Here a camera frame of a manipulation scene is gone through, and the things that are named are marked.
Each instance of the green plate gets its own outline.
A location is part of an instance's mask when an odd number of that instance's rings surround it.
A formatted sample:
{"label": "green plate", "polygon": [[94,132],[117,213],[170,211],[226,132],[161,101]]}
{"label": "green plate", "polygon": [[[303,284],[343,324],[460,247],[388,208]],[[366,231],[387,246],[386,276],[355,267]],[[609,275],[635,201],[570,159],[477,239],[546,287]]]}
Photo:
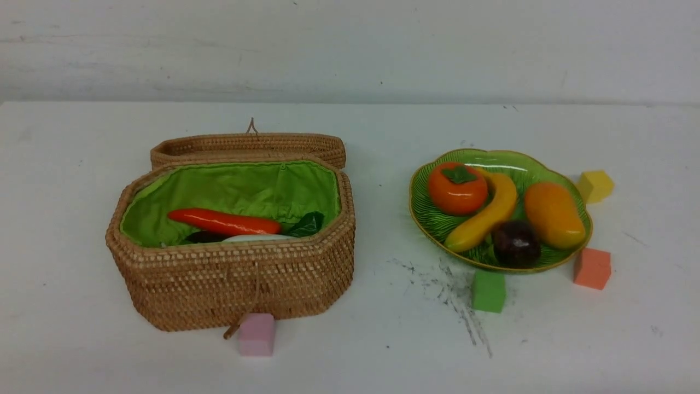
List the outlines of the green plate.
{"label": "green plate", "polygon": [[[509,175],[518,189],[518,205],[511,219],[527,219],[522,196],[530,185],[540,181],[551,181],[566,187],[576,202],[578,215],[586,228],[586,238],[581,246],[570,250],[558,250],[542,245],[542,256],[532,269],[512,269],[498,263],[493,253],[489,251],[489,244],[482,242],[477,247],[462,253],[454,253],[448,250],[442,243],[447,235],[459,224],[469,218],[455,217],[440,212],[428,195],[428,176],[431,170],[438,164],[446,161],[465,163],[473,167],[483,167],[489,172],[503,172]],[[545,167],[542,163],[530,156],[513,151],[482,151],[481,149],[457,149],[447,152],[432,163],[420,167],[413,178],[409,190],[409,208],[413,220],[428,238],[440,246],[445,252],[483,269],[502,271],[507,273],[534,273],[553,269],[567,262],[574,254],[586,247],[593,234],[593,221],[586,211],[586,204],[581,194],[569,178]]]}

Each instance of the toy carrot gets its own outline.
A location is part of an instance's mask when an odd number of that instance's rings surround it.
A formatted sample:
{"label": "toy carrot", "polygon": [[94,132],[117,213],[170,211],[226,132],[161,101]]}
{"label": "toy carrot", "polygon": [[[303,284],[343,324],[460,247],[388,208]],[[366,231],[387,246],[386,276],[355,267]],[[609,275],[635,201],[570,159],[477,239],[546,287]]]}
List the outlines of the toy carrot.
{"label": "toy carrot", "polygon": [[282,231],[282,225],[271,219],[231,215],[205,208],[173,210],[168,213],[168,218],[229,237],[244,234],[278,234]]}

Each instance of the green fabric lining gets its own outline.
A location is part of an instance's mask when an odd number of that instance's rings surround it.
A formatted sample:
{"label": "green fabric lining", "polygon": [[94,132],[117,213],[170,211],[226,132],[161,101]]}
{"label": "green fabric lining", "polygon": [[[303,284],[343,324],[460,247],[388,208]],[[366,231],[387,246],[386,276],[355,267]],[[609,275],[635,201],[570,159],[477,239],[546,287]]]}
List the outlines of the green fabric lining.
{"label": "green fabric lining", "polygon": [[340,196],[335,173],[313,161],[187,165],[136,193],[120,230],[143,247],[180,245],[199,230],[168,219],[180,208],[266,217],[286,230],[313,211],[327,226],[340,213]]}

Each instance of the wicker basket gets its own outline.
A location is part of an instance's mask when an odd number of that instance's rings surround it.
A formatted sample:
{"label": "wicker basket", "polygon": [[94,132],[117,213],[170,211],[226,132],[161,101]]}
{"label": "wicker basket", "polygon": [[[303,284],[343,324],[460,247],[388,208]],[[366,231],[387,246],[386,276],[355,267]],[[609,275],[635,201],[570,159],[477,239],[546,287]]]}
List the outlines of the wicker basket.
{"label": "wicker basket", "polygon": [[163,141],[150,151],[153,168],[196,158],[245,158],[265,154],[311,154],[328,164],[345,167],[345,146],[338,137],[323,134],[246,133],[213,134]]}
{"label": "wicker basket", "polygon": [[140,247],[120,222],[134,195],[180,165],[270,161],[263,157],[197,158],[169,163],[127,186],[106,232],[106,242],[136,310],[160,330],[235,325],[246,313],[276,319],[316,315],[350,286],[354,272],[355,212],[348,177],[304,154],[280,160],[314,161],[337,177],[340,213],[317,234],[297,240]]}

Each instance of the toy persimmon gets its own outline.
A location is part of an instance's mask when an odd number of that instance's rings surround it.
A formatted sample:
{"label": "toy persimmon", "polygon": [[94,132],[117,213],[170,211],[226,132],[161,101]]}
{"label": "toy persimmon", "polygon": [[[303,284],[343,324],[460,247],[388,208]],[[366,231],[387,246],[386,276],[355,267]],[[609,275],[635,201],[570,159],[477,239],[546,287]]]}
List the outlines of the toy persimmon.
{"label": "toy persimmon", "polygon": [[443,213],[465,216],[477,212],[486,202],[489,187],[479,171],[450,161],[435,166],[430,172],[428,195]]}

